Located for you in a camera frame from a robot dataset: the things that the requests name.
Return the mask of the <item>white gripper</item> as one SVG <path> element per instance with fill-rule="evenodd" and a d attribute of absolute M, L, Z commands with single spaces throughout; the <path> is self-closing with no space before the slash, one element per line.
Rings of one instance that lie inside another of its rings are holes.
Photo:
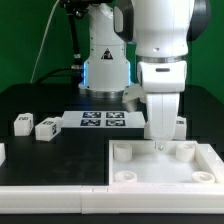
<path fill-rule="evenodd" d="M 178 93 L 146 95 L 150 139 L 155 141 L 156 149 L 159 147 L 161 150 L 165 149 L 165 141 L 172 140 L 174 137 L 179 97 Z"/>

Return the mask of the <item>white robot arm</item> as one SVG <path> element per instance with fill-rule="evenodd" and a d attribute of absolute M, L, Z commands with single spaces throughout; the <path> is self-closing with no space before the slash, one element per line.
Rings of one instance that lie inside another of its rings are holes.
<path fill-rule="evenodd" d="M 123 94 L 129 111 L 147 107 L 144 136 L 162 149 L 175 138 L 185 89 L 187 43 L 206 29 L 209 0 L 65 0 L 72 17 L 89 15 L 90 56 L 80 91 L 96 97 Z"/>

